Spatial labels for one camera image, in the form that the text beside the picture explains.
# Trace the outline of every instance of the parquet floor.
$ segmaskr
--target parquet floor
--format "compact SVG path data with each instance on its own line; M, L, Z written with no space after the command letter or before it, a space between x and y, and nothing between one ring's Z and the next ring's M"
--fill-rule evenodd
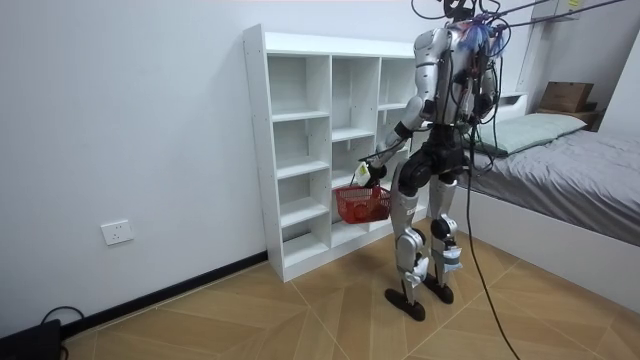
M427 231L428 223L418 227ZM513 359L468 249L451 278L456 300L423 286L427 320L384 299L399 288L388 236L292 282L268 264L66 343L73 360ZM522 359L640 359L640 315L478 241L504 329Z

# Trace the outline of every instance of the black baseboard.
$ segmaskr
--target black baseboard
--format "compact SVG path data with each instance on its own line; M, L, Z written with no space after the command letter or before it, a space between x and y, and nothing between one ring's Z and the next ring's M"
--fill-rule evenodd
M242 260L236 261L234 263L231 263L229 265L225 265L219 269L209 271L202 275L198 275L191 279L185 280L181 283L171 285L162 290L158 290L151 294L141 296L137 299L128 301L124 304L120 304L118 306L114 306L110 309L101 311L99 313L89 315L84 319L68 323L62 326L62 329L61 329L62 340L68 339L71 336L79 334L85 330L89 330L101 324L107 323L109 321L113 321L127 314L131 314L133 312L142 310L153 304L157 304L159 302L168 300L172 297L178 296L187 291L206 285L210 282L216 281L225 276L229 276L233 273L236 273L240 270L244 270L248 267L259 264L266 260L267 260L267 252L263 251L261 253L258 253L258 254L249 256L247 258L244 258Z

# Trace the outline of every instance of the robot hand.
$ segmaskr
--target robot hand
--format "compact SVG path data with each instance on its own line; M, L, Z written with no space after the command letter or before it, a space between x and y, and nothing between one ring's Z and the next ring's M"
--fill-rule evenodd
M380 179L387 176L387 167L382 165L380 168L373 167L370 162L360 163L355 172L355 179L358 185L371 188L380 185Z

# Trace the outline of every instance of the red basket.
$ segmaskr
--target red basket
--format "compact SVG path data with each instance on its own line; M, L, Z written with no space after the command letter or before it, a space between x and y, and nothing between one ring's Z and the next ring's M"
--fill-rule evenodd
M391 210L391 193L380 186L350 186L335 190L338 213L347 224L386 220Z

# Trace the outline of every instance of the white shelf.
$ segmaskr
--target white shelf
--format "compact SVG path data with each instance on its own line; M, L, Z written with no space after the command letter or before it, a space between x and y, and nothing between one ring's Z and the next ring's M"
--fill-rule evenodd
M332 189L350 184L358 159L374 152L376 137L392 130L415 95L413 44L256 25L243 45L266 248L289 281L390 232L342 222ZM384 116L390 124L379 126ZM394 161L406 155L402 149Z
M331 246L336 247L353 240L367 232L358 225L347 224L344 221L331 225Z
M353 171L334 170L331 174L331 189L337 189L351 184L351 179L353 179L354 173L355 169L353 169Z
M391 224L391 218L389 218L387 220L376 221L376 222L371 223L371 225L369 227L369 230L373 231L373 230L379 229L379 228L381 228L383 226L386 226L386 225L389 225L389 224Z
M378 105L378 111L404 109L406 106L406 103L380 104Z
M357 128L340 128L331 130L331 141L345 141L358 139L367 136L373 136L373 131L357 129Z
M299 263L327 250L329 250L329 247L318 240L313 234L306 234L291 239L282 245L284 267Z
M265 50L269 54L414 58L412 43L275 32L265 32L264 42Z
M276 175L278 179L286 179L292 176L328 169L329 164L320 160L315 160L310 156L304 156L282 161L277 165L277 168Z
M294 121L294 120L307 120L307 119L317 119L328 117L329 113L326 111L297 111L297 112L286 112L280 114L273 114L271 119L273 122L283 122L283 121Z
M287 227L329 212L326 206L308 197L280 205L280 226Z

